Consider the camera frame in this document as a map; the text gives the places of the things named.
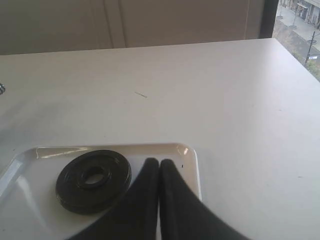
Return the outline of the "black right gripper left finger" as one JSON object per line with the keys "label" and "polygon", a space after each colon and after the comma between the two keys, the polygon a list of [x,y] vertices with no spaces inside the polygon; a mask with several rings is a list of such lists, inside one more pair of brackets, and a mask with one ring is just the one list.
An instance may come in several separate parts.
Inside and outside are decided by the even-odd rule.
{"label": "black right gripper left finger", "polygon": [[147,158],[120,201],[72,240],[155,240],[159,161]]}

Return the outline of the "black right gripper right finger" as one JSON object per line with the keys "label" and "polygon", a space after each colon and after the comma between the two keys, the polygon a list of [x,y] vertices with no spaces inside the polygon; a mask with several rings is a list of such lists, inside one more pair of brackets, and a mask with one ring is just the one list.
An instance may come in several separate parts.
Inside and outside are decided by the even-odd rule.
{"label": "black right gripper right finger", "polygon": [[163,240],[245,240],[192,192],[171,159],[159,168],[159,214]]}

